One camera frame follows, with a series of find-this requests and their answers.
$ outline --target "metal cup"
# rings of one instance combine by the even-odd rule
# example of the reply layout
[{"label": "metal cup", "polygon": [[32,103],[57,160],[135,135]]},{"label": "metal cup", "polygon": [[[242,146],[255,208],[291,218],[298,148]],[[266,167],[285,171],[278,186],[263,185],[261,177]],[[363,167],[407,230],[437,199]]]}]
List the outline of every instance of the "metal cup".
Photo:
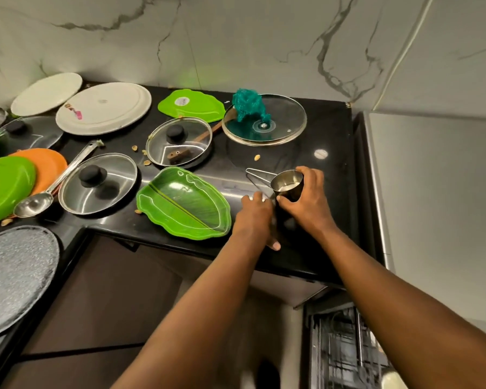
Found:
[{"label": "metal cup", "polygon": [[[297,202],[301,197],[304,187],[304,175],[298,170],[285,170],[279,174],[254,168],[247,168],[245,171],[247,174],[266,182],[274,190],[275,196],[285,196],[292,202]],[[266,173],[273,175],[274,178],[267,180],[253,172]]]}]

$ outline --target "marble wall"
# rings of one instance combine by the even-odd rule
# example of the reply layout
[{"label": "marble wall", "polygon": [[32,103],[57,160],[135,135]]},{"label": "marble wall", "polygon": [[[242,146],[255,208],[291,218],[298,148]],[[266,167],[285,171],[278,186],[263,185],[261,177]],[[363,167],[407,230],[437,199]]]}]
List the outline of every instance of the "marble wall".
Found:
[{"label": "marble wall", "polygon": [[486,118],[486,0],[434,0],[378,109]]},{"label": "marble wall", "polygon": [[0,0],[0,105],[57,72],[370,108],[424,0]]}]

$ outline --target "black countertop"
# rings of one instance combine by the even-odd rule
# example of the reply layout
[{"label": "black countertop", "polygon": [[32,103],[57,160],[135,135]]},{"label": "black countertop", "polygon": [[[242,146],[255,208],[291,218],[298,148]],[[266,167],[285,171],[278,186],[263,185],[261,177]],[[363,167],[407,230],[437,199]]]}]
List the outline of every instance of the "black countertop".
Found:
[{"label": "black countertop", "polygon": [[[118,132],[102,135],[105,143],[92,156],[108,152],[118,152],[131,156],[140,170],[139,185],[114,208],[100,216],[78,217],[66,213],[57,204],[42,218],[17,220],[0,230],[22,224],[38,224],[52,230],[60,239],[62,258],[58,273],[47,294],[35,308],[10,329],[0,344],[0,372],[11,363],[15,351],[24,347],[33,330],[45,314],[64,281],[73,269],[79,256],[86,248],[87,241],[95,233],[100,233],[125,241],[169,249],[197,257],[214,259],[228,239],[213,238],[192,241],[168,234],[162,227],[150,222],[145,215],[135,213],[136,191],[147,184],[159,172],[155,165],[144,166],[147,159],[141,150],[146,146],[148,135],[168,117],[157,110],[156,105],[169,95],[171,90],[148,87],[153,105],[149,112],[137,123]],[[231,93],[206,92],[221,102],[232,99]],[[245,168],[254,167],[278,173],[305,165],[322,169],[325,174],[324,190],[337,225],[352,239],[357,240],[356,180],[353,155],[351,109],[342,102],[298,99],[308,116],[305,131],[292,142],[269,147],[249,147],[236,143],[220,131],[214,137],[214,149],[206,161],[194,169],[195,174],[214,185],[231,206],[233,221],[241,208],[240,199],[252,195],[258,188],[266,195],[272,190],[259,181],[246,177]],[[71,161],[91,137],[65,135],[59,151],[67,161]],[[137,145],[138,152],[131,147]],[[325,150],[328,156],[318,159],[315,151]],[[259,154],[259,161],[254,161]],[[276,252],[266,248],[261,255],[257,270],[283,276],[294,276],[307,281],[319,281],[341,286],[337,272],[319,245],[302,229],[288,230],[279,227],[278,239],[281,250]]]}]

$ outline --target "dishwasher rack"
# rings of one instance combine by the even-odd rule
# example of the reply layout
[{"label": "dishwasher rack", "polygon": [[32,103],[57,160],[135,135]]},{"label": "dishwasher rack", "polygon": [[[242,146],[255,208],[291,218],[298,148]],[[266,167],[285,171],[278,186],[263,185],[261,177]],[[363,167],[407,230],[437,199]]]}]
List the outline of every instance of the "dishwasher rack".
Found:
[{"label": "dishwasher rack", "polygon": [[310,389],[377,389],[391,365],[355,307],[310,317]]}]

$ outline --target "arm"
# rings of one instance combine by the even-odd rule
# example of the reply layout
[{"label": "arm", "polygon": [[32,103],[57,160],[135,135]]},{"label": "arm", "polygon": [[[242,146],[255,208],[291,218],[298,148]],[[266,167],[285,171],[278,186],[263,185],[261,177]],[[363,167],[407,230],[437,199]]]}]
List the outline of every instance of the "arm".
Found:
[{"label": "arm", "polygon": [[[214,378],[223,339],[270,238],[272,203],[241,199],[232,236],[167,314],[112,389],[203,388]],[[273,244],[278,250],[279,243]]]},{"label": "arm", "polygon": [[410,389],[486,389],[486,334],[363,252],[332,219],[324,174],[299,167],[298,202],[279,204],[324,248],[367,324]]}]

